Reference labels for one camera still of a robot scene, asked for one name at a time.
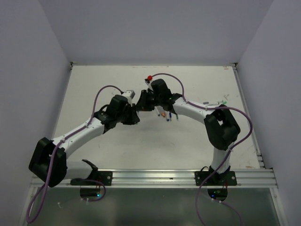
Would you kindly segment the dark blue capped marker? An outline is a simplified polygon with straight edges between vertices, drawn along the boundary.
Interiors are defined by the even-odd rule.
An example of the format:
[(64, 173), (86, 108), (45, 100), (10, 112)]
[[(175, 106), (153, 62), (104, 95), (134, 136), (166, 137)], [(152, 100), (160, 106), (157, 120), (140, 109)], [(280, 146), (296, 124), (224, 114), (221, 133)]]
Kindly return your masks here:
[(168, 112), (165, 112), (165, 118), (166, 118), (166, 121), (170, 121), (170, 117), (169, 117), (169, 113)]

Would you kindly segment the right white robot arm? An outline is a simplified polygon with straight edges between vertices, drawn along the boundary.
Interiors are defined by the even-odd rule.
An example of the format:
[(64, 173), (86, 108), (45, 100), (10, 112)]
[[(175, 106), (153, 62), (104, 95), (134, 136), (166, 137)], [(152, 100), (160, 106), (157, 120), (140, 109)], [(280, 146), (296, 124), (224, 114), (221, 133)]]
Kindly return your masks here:
[(240, 133), (240, 127), (231, 112), (228, 109), (208, 110), (205, 106), (198, 108), (196, 104), (188, 104), (181, 94), (172, 93), (163, 79), (145, 79), (145, 83), (148, 89), (141, 91), (136, 110), (149, 112), (161, 107), (176, 116), (183, 115), (202, 123), (214, 147), (210, 181), (215, 185), (224, 182), (226, 172), (230, 170), (230, 158), (225, 157)]

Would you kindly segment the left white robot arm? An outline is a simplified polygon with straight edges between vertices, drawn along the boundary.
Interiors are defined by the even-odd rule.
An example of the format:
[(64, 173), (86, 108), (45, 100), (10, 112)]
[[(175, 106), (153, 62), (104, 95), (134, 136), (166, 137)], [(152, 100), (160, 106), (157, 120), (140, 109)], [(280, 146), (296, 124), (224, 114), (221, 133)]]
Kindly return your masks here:
[(132, 90), (115, 95), (106, 107), (93, 113), (91, 118), (69, 133), (53, 139), (40, 139), (29, 170), (49, 187), (55, 187), (64, 179), (94, 184), (100, 179), (100, 174), (92, 162), (70, 162), (67, 159), (90, 140), (116, 127), (117, 123), (137, 124), (140, 120), (132, 103), (134, 95)]

